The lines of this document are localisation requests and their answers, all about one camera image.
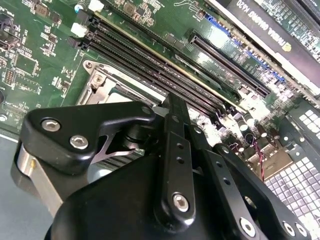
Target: chip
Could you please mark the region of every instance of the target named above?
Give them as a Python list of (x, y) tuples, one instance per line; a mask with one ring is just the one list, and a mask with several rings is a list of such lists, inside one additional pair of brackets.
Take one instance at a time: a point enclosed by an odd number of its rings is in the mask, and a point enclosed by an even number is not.
[(138, 7), (136, 13), (140, 14), (141, 16), (143, 16), (145, 14), (145, 10), (143, 8), (141, 8), (141, 7)]
[(125, 11), (129, 16), (132, 16), (136, 11), (136, 6), (130, 2), (126, 2), (123, 6), (123, 11)]
[(49, 9), (46, 6), (39, 3), (35, 6), (35, 13), (45, 18), (49, 13)]
[(56, 41), (57, 41), (57, 37), (54, 36), (54, 35), (52, 35), (52, 34), (50, 34), (48, 40), (49, 40), (50, 42), (52, 42), (52, 43), (55, 44)]
[(53, 12), (51, 13), (50, 18), (55, 24), (57, 24), (60, 20), (60, 15), (56, 12)]
[(174, 43), (174, 46), (175, 46), (177, 49), (180, 49), (180, 50), (185, 47), (185, 45), (184, 45), (182, 42), (180, 42), (180, 41), (176, 41), (176, 42)]
[(175, 37), (171, 36), (170, 34), (167, 34), (165, 36), (165, 40), (170, 44), (174, 44), (176, 42)]

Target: screw hole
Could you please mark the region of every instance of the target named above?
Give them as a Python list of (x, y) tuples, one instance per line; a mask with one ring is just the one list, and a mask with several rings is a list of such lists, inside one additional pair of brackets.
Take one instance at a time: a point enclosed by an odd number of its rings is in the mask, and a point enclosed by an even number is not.
[(219, 168), (223, 167), (222, 164), (219, 161), (217, 161), (216, 164), (218, 165)]
[(246, 224), (245, 227), (246, 227), (246, 229), (248, 229), (249, 231), (251, 231), (251, 227), (250, 227), (248, 224)]
[(177, 144), (177, 147), (178, 147), (179, 149), (181, 149), (181, 150), (185, 148), (181, 143), (178, 143), (178, 144)]
[(185, 161), (181, 158), (181, 157), (177, 157), (176, 158), (176, 160), (178, 161), (178, 163), (180, 163), (180, 164), (184, 164), (185, 163)]
[(225, 182), (225, 184), (227, 184), (227, 185), (231, 185), (231, 182), (230, 182), (228, 179), (223, 178), (223, 181)]

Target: perforated metal panel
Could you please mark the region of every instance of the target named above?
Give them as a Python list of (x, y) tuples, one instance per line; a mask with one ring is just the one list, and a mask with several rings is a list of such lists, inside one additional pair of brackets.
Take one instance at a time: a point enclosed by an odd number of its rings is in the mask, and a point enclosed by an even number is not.
[(270, 190), (320, 240), (320, 173), (307, 157), (265, 182)]

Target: gray surface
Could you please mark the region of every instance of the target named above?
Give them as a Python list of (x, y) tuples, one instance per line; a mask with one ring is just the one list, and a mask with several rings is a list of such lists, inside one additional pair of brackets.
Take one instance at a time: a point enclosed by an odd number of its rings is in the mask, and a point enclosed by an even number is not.
[(10, 176), (17, 144), (0, 138), (0, 239), (43, 240), (53, 218), (42, 203), (15, 186)]

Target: surface-mount component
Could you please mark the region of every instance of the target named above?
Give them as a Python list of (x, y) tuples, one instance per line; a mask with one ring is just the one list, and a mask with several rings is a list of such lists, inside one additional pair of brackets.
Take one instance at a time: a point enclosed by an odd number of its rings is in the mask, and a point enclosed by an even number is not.
[(0, 14), (0, 30), (4, 29), (5, 27), (11, 27), (12, 25), (12, 18), (1, 13)]
[(132, 16), (136, 12), (136, 6), (130, 2), (126, 2), (123, 5), (123, 11), (129, 16)]
[(49, 8), (47, 8), (45, 5), (42, 5), (41, 3), (38, 3), (35, 6), (35, 13), (45, 18), (49, 14)]
[(13, 34), (0, 30), (0, 48), (9, 51), (15, 48), (20, 43), (20, 39)]

